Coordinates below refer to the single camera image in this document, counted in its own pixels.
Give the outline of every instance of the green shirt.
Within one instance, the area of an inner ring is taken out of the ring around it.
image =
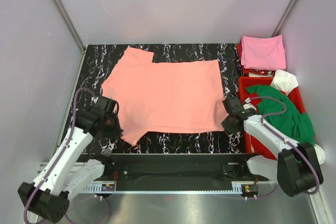
[[[300,114],[286,95],[268,85],[255,85],[246,88],[246,90],[250,94],[257,93],[260,97],[273,97],[283,102],[287,107],[286,112],[281,115],[267,116],[265,120],[284,135],[300,143],[308,142],[315,145],[313,138],[315,132],[308,115],[306,113]],[[262,99],[262,102],[257,107],[261,115],[283,110],[283,106],[280,103],[271,99]]]

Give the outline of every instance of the marble pattern surface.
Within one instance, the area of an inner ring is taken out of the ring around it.
[[[158,44],[158,45],[90,45],[81,68],[77,88],[87,87],[95,95],[102,94],[102,83],[122,57],[128,46],[154,52],[153,62],[191,62],[217,59],[225,97],[237,95],[238,78],[242,75],[235,44]],[[82,92],[77,108],[91,102],[90,94]],[[69,111],[66,130],[72,120]],[[148,132],[131,146],[121,139],[97,136],[84,153],[244,153],[242,133],[206,132],[200,134],[170,134]]]

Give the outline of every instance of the folded pink cloth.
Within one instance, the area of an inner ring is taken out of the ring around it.
[[[153,55],[129,47],[102,84],[103,96],[119,103],[122,139],[135,145],[147,131],[223,131],[218,61],[152,63]]]
[[[241,39],[241,64],[246,69],[285,70],[286,59],[282,35],[259,39],[244,36]]]

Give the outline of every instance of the metallic floor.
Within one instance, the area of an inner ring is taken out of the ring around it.
[[[260,195],[272,191],[260,185]],[[104,215],[104,203],[88,195],[76,197],[69,217],[78,224],[96,223]],[[108,198],[110,214],[105,224],[313,224],[317,223],[309,196],[290,198],[281,189],[264,199],[244,201],[236,195],[139,195],[115,194]],[[65,218],[60,224],[69,223]]]

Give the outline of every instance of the red basket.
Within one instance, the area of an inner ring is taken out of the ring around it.
[[[270,85],[273,78],[264,78],[264,77],[240,77],[239,78],[239,98],[240,101],[245,101],[248,97],[256,97],[256,94],[249,94],[245,88],[261,84],[261,85]],[[303,103],[301,100],[301,95],[298,88],[295,88],[290,92],[288,98],[294,103],[295,107],[300,113],[305,112]],[[252,100],[252,104],[257,107],[257,104],[261,102],[261,99]],[[245,135],[246,142],[246,152],[247,153],[257,153],[266,158],[275,159],[274,155],[267,149],[263,144],[261,144],[255,137],[250,136],[247,133]]]

